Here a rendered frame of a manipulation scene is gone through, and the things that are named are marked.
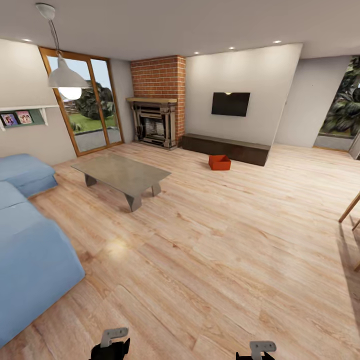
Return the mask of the storage box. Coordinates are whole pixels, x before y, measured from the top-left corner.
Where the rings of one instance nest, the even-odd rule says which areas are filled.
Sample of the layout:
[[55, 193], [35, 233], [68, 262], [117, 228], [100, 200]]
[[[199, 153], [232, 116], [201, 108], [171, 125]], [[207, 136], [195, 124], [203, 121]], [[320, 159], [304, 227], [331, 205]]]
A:
[[210, 155], [208, 162], [212, 171], [229, 171], [231, 167], [231, 161], [227, 155]]

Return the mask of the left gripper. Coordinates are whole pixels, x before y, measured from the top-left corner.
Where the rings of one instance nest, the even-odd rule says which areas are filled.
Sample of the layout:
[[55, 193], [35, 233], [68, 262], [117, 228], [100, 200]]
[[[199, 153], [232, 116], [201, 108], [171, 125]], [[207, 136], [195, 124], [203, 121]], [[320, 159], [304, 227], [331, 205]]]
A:
[[98, 355], [103, 355], [106, 360], [123, 360], [125, 354], [128, 354], [130, 341], [129, 338], [125, 343], [124, 341], [113, 342], [108, 347], [101, 347], [100, 344], [96, 345], [91, 350], [91, 358], [94, 359]]

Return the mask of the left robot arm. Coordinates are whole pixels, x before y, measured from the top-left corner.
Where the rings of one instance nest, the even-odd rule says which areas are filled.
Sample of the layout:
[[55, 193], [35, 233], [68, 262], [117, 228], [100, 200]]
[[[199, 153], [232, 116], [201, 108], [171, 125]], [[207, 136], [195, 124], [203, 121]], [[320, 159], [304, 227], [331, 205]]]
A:
[[128, 354], [131, 339], [129, 338], [125, 343], [124, 341], [112, 343], [111, 339], [126, 337], [128, 334], [127, 327], [104, 330], [101, 344], [91, 350], [91, 359], [89, 360], [123, 360], [125, 354]]

